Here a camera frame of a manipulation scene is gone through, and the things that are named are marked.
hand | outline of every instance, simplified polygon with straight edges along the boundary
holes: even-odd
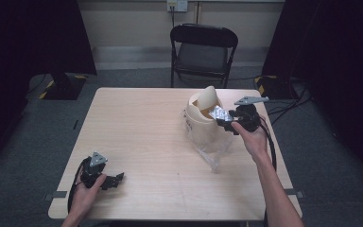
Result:
[[[99,191],[99,187],[105,182],[105,174],[101,174],[95,181],[91,188],[87,188],[84,183],[80,183],[76,186],[75,194],[73,196],[72,208],[69,215],[62,224],[64,226],[78,226],[84,216],[93,207],[93,203],[96,198],[96,194]],[[80,176],[78,175],[77,182],[80,182]]]
[[[243,138],[244,145],[247,151],[252,156],[252,160],[258,164],[263,158],[269,159],[268,156],[268,141],[267,132],[259,127],[254,132],[246,131],[238,122],[232,122],[232,127],[237,131]]]

chair seat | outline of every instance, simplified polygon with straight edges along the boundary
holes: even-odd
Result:
[[[228,49],[224,47],[181,44],[175,66],[178,70],[227,72]]]

